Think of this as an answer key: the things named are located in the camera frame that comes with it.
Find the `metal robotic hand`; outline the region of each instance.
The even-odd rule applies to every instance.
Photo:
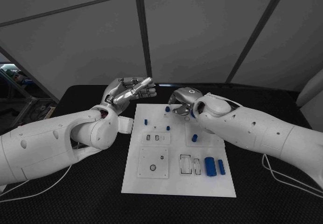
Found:
[[[119,116],[130,100],[158,95],[152,78],[116,79],[91,110],[18,127],[0,136],[0,186],[53,174],[107,149],[133,119]],[[83,143],[74,148],[71,138]]]
[[[240,148],[275,156],[293,164],[323,188],[323,133],[296,126],[252,108],[233,107],[227,98],[194,88],[178,89],[169,104],[179,115],[192,111],[201,128]]]

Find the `oval hole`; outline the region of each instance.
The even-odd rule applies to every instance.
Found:
[[[28,147],[28,142],[27,142],[27,140],[22,140],[21,145],[22,145],[24,148]]]
[[[60,139],[60,132],[57,130],[53,132],[53,134],[54,134],[55,139]]]

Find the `circular hole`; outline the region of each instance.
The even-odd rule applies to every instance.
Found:
[[[156,170],[156,165],[151,166],[151,170],[155,171]]]

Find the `black table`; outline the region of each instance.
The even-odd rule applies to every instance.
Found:
[[[106,85],[68,89],[54,116],[89,110]],[[282,120],[311,128],[285,91],[200,87]],[[132,102],[122,114],[135,118],[136,104],[168,103],[177,87],[156,87],[159,96]],[[279,183],[262,166],[262,154],[226,143],[237,198],[122,194],[132,135],[119,134],[113,147],[77,163],[61,183],[38,197],[0,203],[0,223],[323,223],[323,200]],[[270,157],[273,168],[318,186],[290,164]],[[67,169],[31,181],[2,199],[45,190]]]

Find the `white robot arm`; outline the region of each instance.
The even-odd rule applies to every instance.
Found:
[[[240,148],[267,154],[293,164],[323,188],[323,133],[296,126],[270,114],[247,107],[233,108],[223,97],[205,96],[194,88],[175,91],[169,104],[181,101],[174,110],[192,111],[200,126]]]
[[[119,116],[130,100],[158,95],[152,78],[116,79],[89,111],[21,126],[0,136],[0,186],[47,176],[107,149],[133,119]],[[86,145],[73,148],[71,138]]]

